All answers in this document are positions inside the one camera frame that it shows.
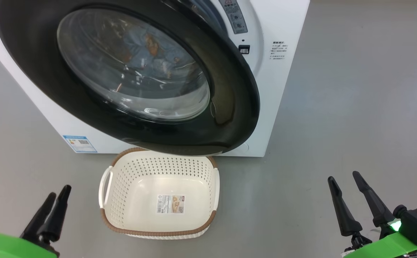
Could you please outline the blue denim garment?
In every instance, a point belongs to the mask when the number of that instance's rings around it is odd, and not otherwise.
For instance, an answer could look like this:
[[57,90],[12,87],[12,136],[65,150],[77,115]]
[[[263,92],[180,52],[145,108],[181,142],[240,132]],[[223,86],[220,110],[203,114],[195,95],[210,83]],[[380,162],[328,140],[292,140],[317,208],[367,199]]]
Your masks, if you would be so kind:
[[180,44],[151,27],[130,29],[124,43],[131,54],[127,65],[146,76],[172,80],[186,76],[195,66],[195,60]]

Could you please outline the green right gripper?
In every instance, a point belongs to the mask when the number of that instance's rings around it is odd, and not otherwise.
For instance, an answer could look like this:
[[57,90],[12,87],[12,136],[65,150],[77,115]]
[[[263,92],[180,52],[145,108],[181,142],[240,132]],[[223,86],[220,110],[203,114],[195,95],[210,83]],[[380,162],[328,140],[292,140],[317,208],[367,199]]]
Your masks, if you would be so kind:
[[[347,248],[341,253],[341,258],[417,258],[417,245],[399,232],[402,223],[393,222],[396,218],[358,171],[353,171],[352,175],[372,212],[375,227],[388,224],[387,229],[393,233],[375,242],[359,243]],[[328,186],[341,235],[359,234],[362,226],[348,209],[333,176],[328,177]]]

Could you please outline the blue energy label sticker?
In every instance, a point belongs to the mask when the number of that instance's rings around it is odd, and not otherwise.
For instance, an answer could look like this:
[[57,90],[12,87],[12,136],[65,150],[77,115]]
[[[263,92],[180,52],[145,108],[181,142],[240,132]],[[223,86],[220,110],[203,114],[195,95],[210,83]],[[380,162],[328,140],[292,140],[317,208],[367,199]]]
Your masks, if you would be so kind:
[[64,140],[76,153],[98,153],[87,137],[63,135]]

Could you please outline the white perforated laundry basket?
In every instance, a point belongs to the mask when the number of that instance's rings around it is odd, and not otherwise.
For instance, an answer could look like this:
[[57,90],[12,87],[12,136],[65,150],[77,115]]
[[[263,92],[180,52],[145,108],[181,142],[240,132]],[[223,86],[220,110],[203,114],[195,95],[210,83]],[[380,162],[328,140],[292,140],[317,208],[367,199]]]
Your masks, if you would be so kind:
[[[184,195],[184,214],[157,214],[158,195]],[[218,209],[220,177],[213,157],[176,156],[131,148],[104,171],[98,191],[103,221],[144,239],[202,236]]]

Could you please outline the white front-load washing machine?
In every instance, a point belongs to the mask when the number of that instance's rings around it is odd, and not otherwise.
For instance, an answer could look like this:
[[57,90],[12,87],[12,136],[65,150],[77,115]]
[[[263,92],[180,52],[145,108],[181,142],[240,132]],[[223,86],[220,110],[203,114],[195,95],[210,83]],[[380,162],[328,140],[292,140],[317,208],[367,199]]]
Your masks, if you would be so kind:
[[[251,46],[249,54],[241,55],[253,73],[260,98],[259,118],[251,136],[235,149],[213,155],[263,157],[276,122],[310,0],[238,0],[248,28],[246,34],[234,34],[219,1],[211,1],[221,14],[228,36],[236,48],[239,45]],[[284,41],[288,45],[284,60],[269,60],[270,47],[274,41]],[[61,137],[87,137],[98,152],[95,154],[118,154],[138,147],[89,126],[49,99],[20,71],[1,39],[0,62]]]

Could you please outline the black round glass washer door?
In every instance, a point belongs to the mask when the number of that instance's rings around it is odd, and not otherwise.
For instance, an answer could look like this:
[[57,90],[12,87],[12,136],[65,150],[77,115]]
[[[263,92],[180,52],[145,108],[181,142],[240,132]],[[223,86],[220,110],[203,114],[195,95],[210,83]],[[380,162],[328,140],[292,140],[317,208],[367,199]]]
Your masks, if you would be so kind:
[[[134,27],[167,34],[194,68],[171,80],[128,66],[124,37]],[[179,2],[0,0],[0,39],[49,99],[130,145],[211,156],[243,144],[258,122],[248,63],[229,36]]]

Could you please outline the black printed text sticker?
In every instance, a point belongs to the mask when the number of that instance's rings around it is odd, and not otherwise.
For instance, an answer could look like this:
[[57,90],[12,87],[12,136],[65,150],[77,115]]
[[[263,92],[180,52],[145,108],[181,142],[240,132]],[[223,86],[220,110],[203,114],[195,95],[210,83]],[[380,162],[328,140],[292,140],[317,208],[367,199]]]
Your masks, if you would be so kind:
[[269,60],[284,60],[287,56],[288,45],[284,41],[274,41],[269,51]]

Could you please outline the basket product label sticker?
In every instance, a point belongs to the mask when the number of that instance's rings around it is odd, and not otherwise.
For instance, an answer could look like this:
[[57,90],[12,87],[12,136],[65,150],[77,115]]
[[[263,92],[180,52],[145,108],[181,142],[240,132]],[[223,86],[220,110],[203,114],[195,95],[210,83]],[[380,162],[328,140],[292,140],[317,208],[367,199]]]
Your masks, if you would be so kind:
[[184,214],[184,195],[158,195],[156,199],[157,214]]

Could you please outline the grey warning icon label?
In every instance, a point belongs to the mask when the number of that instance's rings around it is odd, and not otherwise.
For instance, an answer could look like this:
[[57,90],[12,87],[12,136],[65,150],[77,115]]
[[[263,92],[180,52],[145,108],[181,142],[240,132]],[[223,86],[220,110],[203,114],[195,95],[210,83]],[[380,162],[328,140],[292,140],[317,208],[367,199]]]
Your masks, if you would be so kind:
[[241,7],[239,6],[238,0],[218,0],[227,18],[230,22],[230,25],[233,29],[234,34],[246,34],[248,28],[246,21],[244,19]]

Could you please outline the grey rubber door gasket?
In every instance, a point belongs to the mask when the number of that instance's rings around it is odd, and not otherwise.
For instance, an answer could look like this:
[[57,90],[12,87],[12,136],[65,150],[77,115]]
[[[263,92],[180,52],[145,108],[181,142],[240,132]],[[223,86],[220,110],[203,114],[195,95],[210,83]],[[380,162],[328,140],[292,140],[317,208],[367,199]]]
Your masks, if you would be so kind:
[[168,5],[176,2],[190,8],[201,16],[212,28],[228,36],[228,31],[223,18],[211,0],[160,0]]

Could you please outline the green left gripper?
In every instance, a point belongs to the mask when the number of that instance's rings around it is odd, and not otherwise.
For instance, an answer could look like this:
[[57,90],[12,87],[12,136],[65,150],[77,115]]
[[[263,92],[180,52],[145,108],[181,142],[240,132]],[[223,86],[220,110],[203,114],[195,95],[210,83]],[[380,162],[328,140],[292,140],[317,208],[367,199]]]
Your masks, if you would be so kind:
[[51,192],[20,238],[0,234],[0,258],[59,258],[60,254],[27,240],[39,240],[40,236],[44,242],[60,239],[71,190],[70,185],[64,186],[57,198],[56,193]]

